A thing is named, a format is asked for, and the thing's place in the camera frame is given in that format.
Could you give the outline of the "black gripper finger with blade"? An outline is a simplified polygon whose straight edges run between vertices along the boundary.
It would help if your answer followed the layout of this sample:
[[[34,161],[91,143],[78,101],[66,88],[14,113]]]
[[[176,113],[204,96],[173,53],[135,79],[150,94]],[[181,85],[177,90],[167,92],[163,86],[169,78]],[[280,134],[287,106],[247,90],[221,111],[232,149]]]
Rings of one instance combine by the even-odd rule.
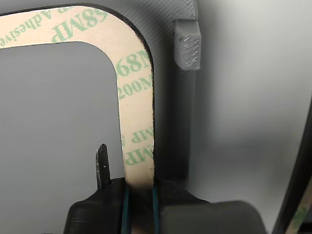
[[[125,178],[110,178],[107,146],[96,153],[97,190],[74,203],[65,222],[65,234],[128,234],[129,188]]]

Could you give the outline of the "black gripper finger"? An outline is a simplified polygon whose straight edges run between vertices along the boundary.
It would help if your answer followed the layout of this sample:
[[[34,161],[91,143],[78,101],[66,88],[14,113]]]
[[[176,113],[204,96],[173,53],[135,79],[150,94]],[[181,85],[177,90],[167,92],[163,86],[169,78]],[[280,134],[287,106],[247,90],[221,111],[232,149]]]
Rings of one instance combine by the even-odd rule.
[[[156,181],[153,211],[157,234],[264,234],[259,212],[244,201],[210,203],[180,185]]]

